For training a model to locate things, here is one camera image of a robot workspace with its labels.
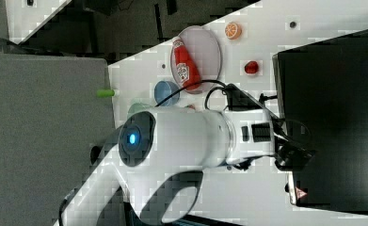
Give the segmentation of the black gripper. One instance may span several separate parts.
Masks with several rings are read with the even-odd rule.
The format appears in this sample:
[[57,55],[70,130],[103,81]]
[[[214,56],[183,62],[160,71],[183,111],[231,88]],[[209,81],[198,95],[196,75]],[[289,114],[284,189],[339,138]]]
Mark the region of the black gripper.
[[273,120],[275,165],[282,171],[301,171],[316,154],[309,149],[310,129],[301,121]]

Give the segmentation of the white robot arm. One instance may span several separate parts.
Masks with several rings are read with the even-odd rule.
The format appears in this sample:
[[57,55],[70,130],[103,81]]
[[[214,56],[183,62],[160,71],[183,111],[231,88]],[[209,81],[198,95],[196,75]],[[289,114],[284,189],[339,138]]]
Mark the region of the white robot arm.
[[160,226],[191,211],[207,169],[246,169],[254,159],[272,157],[280,170],[302,170],[314,152],[288,138],[282,125],[264,107],[140,110],[106,141],[104,158],[68,197],[54,226],[96,226],[117,190],[142,222]]

